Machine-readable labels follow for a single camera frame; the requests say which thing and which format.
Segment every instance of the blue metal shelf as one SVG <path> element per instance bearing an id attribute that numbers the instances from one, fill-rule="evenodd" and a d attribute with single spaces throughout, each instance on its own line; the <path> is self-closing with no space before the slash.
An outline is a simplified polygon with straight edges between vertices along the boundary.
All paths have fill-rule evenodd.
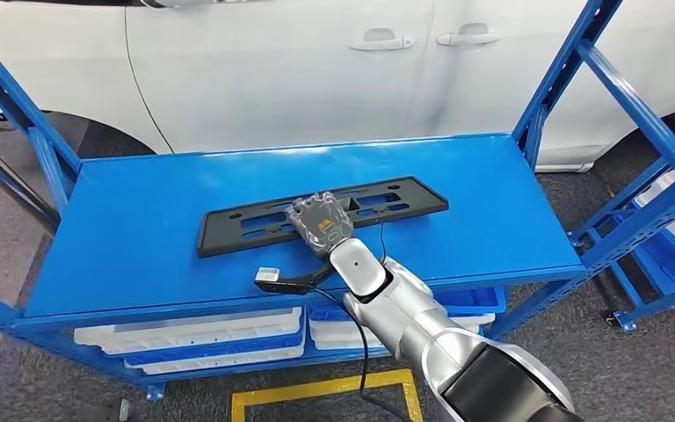
<path id="1" fill-rule="evenodd" d="M 0 332 L 142 387 L 151 399 L 161 398 L 164 383 L 171 380 L 358 359 L 360 351 L 317 351 L 308 340 L 297 359 L 145 375 L 97 348 L 77 345 L 64 332 L 303 305 L 311 296 L 270 295 L 253 283 L 259 266 L 277 266 L 286 275 L 315 268 L 316 259 L 302 242 L 198 259 L 194 246 L 202 215 L 413 175 L 447 197 L 450 208 L 385 223 L 389 256 L 436 292 L 545 283 L 488 330 L 492 338 L 504 336 L 605 268 L 620 274 L 617 259 L 635 248 L 640 257 L 641 242 L 675 220 L 674 182 L 603 238 L 594 235 L 598 242 L 580 257 L 571 247 L 583 245 L 582 238 L 624 212 L 661 171 L 675 168 L 675 136 L 594 47 L 619 4 L 586 2 L 510 134 L 81 160 L 0 63 L 0 109 L 32 144 L 62 218 L 26 307 L 0 302 Z M 545 121 L 584 62 L 662 158 L 568 239 L 533 169 Z M 59 165 L 59 158 L 66 165 Z M 382 253 L 379 227 L 356 234 L 374 254 Z M 650 265 L 642 259 L 644 268 Z M 623 327 L 675 306 L 671 286 L 653 282 L 666 295 L 629 314 L 615 314 Z M 336 277 L 324 287 L 333 294 L 345 290 Z"/>
<path id="2" fill-rule="evenodd" d="M 193 246 L 202 215 L 409 174 L 444 195 L 449 210 L 385 223 L 384 242 L 389 256 L 434 291 L 465 288 L 467 282 L 479 287 L 562 280 L 583 271 L 509 135 L 88 160 L 25 318 L 60 323 L 80 314 L 83 324 L 94 324 L 93 313 L 123 311 L 102 320 L 119 324 L 136 317 L 127 309 L 186 306 L 211 314 L 294 306 L 302 298 L 265 293 L 253 277 L 260 266 L 284 274 L 318 267 L 301 240 L 200 259 Z M 486 183 L 461 183 L 477 179 Z M 528 216 L 526 224 L 520 215 Z M 382 254 L 379 226 L 358 229 L 356 236 Z M 526 239 L 528 246 L 520 248 L 512 238 Z M 337 275 L 321 287 L 345 290 Z M 179 309 L 172 314 L 189 316 Z"/>

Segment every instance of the shelf top surface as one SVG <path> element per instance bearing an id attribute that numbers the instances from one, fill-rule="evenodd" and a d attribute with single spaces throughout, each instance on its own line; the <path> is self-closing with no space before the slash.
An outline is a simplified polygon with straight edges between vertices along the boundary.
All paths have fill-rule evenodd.
<path id="1" fill-rule="evenodd" d="M 404 176 L 449 201 L 383 227 L 386 253 L 430 286 L 583 270 L 508 135 L 98 159 L 83 163 L 25 317 L 272 305 L 284 296 L 255 286 L 260 266 L 293 277 L 319 261 L 301 240 L 198 258 L 207 211 Z M 355 232 L 377 257 L 380 234 L 379 225 Z M 345 284 L 333 276 L 323 287 Z"/>

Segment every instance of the shelf foot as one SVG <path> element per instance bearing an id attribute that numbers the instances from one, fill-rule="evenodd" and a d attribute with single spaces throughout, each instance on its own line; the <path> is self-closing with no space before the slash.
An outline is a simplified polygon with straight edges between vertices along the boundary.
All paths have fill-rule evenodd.
<path id="1" fill-rule="evenodd" d="M 164 398 L 164 382 L 150 384 L 146 387 L 146 400 L 155 402 Z"/>
<path id="2" fill-rule="evenodd" d="M 566 231 L 565 234 L 568 235 L 570 246 L 573 246 L 574 248 L 582 248 L 584 246 L 584 242 L 580 238 L 573 237 L 572 231 Z"/>
<path id="3" fill-rule="evenodd" d="M 608 309 L 601 313 L 601 317 L 610 326 L 619 328 L 625 332 L 635 331 L 638 328 L 628 313 L 623 310 Z"/>

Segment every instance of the black license plate bracket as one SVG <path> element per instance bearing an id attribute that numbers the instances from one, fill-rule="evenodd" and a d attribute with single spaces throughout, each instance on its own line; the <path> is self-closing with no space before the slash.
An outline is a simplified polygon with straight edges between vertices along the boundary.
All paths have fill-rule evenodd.
<path id="1" fill-rule="evenodd" d="M 448 201 L 412 176 L 328 189 L 354 227 L 365 227 L 449 208 Z M 205 258 L 299 238 L 284 208 L 312 193 L 210 211 L 203 216 L 196 250 Z"/>

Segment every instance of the car door handle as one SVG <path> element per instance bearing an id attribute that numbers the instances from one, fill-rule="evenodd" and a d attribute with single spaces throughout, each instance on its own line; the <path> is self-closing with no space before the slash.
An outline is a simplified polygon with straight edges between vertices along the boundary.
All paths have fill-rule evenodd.
<path id="1" fill-rule="evenodd" d="M 404 50 L 415 45 L 410 37 L 398 37 L 389 28 L 372 28 L 363 34 L 363 39 L 348 47 L 359 51 Z"/>
<path id="2" fill-rule="evenodd" d="M 490 29 L 486 24 L 466 24 L 456 33 L 442 33 L 436 37 L 440 46 L 474 46 L 498 41 L 500 34 Z"/>

